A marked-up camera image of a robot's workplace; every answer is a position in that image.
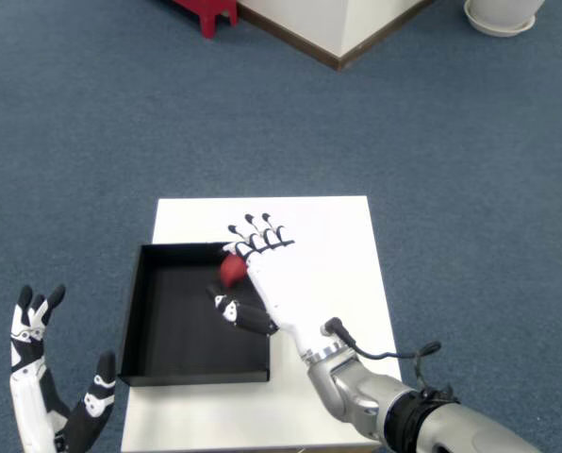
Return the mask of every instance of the blue carpet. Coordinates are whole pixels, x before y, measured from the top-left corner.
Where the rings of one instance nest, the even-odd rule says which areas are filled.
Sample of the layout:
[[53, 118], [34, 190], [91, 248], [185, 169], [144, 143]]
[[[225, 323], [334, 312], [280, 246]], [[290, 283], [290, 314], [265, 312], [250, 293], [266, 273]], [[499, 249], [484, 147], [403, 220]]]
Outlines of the blue carpet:
[[498, 40], [438, 0], [340, 74], [159, 0], [0, 2], [0, 451], [22, 284], [68, 286], [47, 348], [71, 403], [159, 197], [327, 194], [370, 199], [398, 347], [442, 340], [429, 380], [562, 452], [562, 2]]

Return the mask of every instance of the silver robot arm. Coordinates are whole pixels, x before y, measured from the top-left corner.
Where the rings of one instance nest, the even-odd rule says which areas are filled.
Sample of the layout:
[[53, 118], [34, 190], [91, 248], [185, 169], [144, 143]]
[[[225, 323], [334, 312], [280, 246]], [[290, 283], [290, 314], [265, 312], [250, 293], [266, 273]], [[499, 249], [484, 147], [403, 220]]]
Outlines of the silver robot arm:
[[337, 348], [312, 361], [308, 377], [329, 413], [363, 436], [396, 453], [539, 453], [454, 398], [418, 392], [393, 377], [377, 375], [353, 349]]

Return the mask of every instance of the white table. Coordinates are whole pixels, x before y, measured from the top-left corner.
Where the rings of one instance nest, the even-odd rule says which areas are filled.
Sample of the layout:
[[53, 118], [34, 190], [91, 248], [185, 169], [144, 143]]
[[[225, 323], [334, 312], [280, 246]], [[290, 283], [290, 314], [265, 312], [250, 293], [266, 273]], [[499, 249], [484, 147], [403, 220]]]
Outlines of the white table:
[[[226, 226], [247, 212], [268, 212], [296, 240], [318, 246], [333, 264], [325, 272], [334, 290], [334, 312], [364, 349], [395, 352], [364, 196], [160, 199], [153, 243], [232, 241]], [[364, 362], [375, 372], [401, 378], [395, 359]], [[279, 332], [271, 338], [270, 382], [130, 388], [122, 451], [370, 444], [352, 425], [329, 415], [293, 340]]]

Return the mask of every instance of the black tray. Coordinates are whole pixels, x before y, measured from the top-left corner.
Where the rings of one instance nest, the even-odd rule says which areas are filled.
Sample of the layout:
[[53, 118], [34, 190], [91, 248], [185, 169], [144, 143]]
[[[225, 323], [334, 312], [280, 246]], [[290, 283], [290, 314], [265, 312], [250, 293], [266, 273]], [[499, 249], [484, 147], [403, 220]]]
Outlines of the black tray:
[[[228, 324], [206, 286], [222, 243], [143, 245], [126, 316], [120, 378], [131, 386], [264, 382], [269, 338]], [[249, 278], [232, 292], [262, 307]]]

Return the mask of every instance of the robotic hand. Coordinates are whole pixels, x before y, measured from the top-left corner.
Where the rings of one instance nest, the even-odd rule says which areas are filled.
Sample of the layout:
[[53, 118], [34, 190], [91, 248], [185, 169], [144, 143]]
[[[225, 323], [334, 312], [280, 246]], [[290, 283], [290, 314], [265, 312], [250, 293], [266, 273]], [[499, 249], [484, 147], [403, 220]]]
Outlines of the robotic hand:
[[[267, 334], [287, 331], [331, 415], [396, 453], [538, 453], [512, 431], [461, 406], [450, 389], [425, 385], [420, 359], [439, 344], [415, 354], [374, 356], [359, 349], [316, 292], [321, 286], [313, 281], [318, 277], [307, 244], [296, 243], [269, 214], [261, 219], [247, 214], [245, 219], [248, 225], [229, 227], [240, 238], [224, 249], [245, 262], [266, 312], [210, 289], [216, 308], [238, 327]], [[414, 358], [423, 388], [416, 391], [393, 377], [376, 375], [358, 354], [378, 360]]]
[[46, 367], [44, 333], [53, 310], [63, 299], [59, 286], [45, 299], [24, 286], [10, 330], [10, 392], [25, 453], [83, 453], [105, 426], [113, 408], [115, 356], [104, 353], [93, 382], [73, 411], [61, 401]]

